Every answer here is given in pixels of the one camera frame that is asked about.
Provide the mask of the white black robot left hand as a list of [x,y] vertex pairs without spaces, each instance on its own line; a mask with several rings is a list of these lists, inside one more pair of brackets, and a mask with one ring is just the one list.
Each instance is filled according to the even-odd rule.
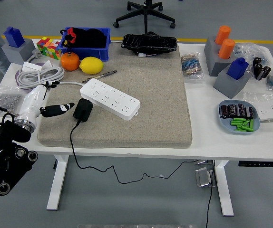
[[32,122],[35,123],[36,118],[41,114],[43,117],[54,117],[62,115],[70,110],[75,104],[57,104],[42,107],[45,99],[47,89],[55,88],[60,82],[46,81],[44,84],[36,86],[28,95],[24,98],[23,104],[20,108],[19,115],[16,117],[15,122]]

